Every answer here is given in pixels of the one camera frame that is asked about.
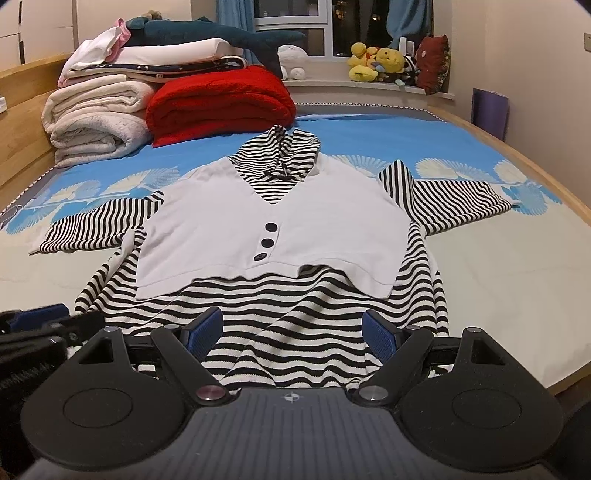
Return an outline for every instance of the white plush toy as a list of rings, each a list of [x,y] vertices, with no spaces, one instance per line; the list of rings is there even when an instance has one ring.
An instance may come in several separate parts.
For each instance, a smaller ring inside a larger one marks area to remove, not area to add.
[[[277,49],[283,80],[305,80],[308,54],[295,45],[283,45]]]

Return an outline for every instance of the blue bed sheet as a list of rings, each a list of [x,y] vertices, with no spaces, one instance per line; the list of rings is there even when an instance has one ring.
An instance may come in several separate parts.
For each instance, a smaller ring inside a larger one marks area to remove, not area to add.
[[[296,119],[293,128],[314,133],[322,142],[323,153],[368,176],[400,159],[417,179],[501,184],[521,201],[518,211],[526,215],[542,215],[548,202],[560,202],[500,153],[445,122],[389,115],[314,115]],[[19,233],[48,216],[55,222],[114,198],[146,196],[194,168],[233,154],[254,136],[220,135],[160,148],[148,145],[125,158],[72,167],[55,176],[27,203],[10,220],[6,232]]]

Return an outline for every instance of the shark plush toy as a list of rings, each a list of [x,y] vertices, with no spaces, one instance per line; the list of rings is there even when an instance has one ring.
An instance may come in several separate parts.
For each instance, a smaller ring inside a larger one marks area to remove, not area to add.
[[[268,30],[250,33],[236,27],[228,27],[201,17],[192,22],[150,20],[137,17],[126,22],[131,38],[126,47],[146,45],[179,45],[208,38],[222,38],[230,45],[253,52],[258,60],[273,74],[281,78],[281,65],[277,48],[304,39],[303,33],[287,30]]]

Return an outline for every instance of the white blanket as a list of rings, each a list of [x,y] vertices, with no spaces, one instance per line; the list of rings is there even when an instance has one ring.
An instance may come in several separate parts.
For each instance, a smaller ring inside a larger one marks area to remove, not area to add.
[[[144,111],[64,115],[51,134],[51,143],[57,148],[56,166],[121,158],[134,152],[151,139],[143,115]]]
[[[133,113],[144,110],[156,89],[146,83],[128,80],[125,75],[98,77],[53,92],[43,109],[41,121],[47,133],[68,113]]]
[[[222,57],[240,56],[242,49],[232,47],[221,38],[208,38],[180,45],[123,47],[111,63],[133,65],[186,65]]]
[[[71,70],[81,70],[91,65],[100,65],[111,55],[123,31],[119,27],[110,28],[92,40],[85,40],[68,59],[61,71],[57,86],[62,87]]]

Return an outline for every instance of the yellow stuffed toy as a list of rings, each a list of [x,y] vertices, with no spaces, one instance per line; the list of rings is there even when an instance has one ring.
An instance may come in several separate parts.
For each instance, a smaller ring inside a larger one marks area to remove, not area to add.
[[[373,56],[378,52],[376,47],[367,48],[364,43],[357,42],[351,45],[351,53],[353,56],[347,60],[349,67],[367,67],[368,62],[372,60]]]
[[[404,56],[393,48],[378,49],[357,42],[351,46],[351,53],[347,64],[351,67],[349,78],[354,82],[373,82],[385,74],[404,73]]]
[[[372,64],[381,73],[404,73],[404,56],[393,48],[380,48]]]
[[[349,78],[354,82],[373,82],[378,75],[378,72],[363,65],[357,65],[349,70]]]

